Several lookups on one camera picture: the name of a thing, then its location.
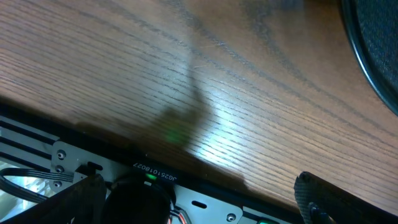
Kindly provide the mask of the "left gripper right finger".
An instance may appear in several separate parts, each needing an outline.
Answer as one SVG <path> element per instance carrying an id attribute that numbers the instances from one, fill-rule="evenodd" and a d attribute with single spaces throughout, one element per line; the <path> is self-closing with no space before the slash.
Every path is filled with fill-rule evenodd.
<path id="1" fill-rule="evenodd" d="M 294 196 L 305 223 L 397 223 L 397 216 L 309 173 L 295 180 Z"/>

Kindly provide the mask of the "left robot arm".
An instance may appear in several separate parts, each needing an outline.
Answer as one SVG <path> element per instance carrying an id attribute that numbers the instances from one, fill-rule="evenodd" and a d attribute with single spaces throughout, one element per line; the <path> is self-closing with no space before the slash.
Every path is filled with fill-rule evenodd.
<path id="1" fill-rule="evenodd" d="M 69 186 L 46 197 L 9 178 L 38 177 Z M 295 182 L 298 213 L 212 189 L 203 194 L 149 173 L 128 173 L 114 182 L 102 175 L 72 176 L 31 169 L 1 171 L 1 189 L 34 206 L 10 223 L 396 223 L 397 217 L 314 175 Z"/>

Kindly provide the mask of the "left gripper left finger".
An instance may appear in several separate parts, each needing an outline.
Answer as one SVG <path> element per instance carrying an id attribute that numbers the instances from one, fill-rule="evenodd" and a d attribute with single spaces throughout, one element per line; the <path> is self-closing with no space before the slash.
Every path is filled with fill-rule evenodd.
<path id="1" fill-rule="evenodd" d="M 101 223 L 106 200 L 102 176 L 89 176 L 3 224 Z"/>

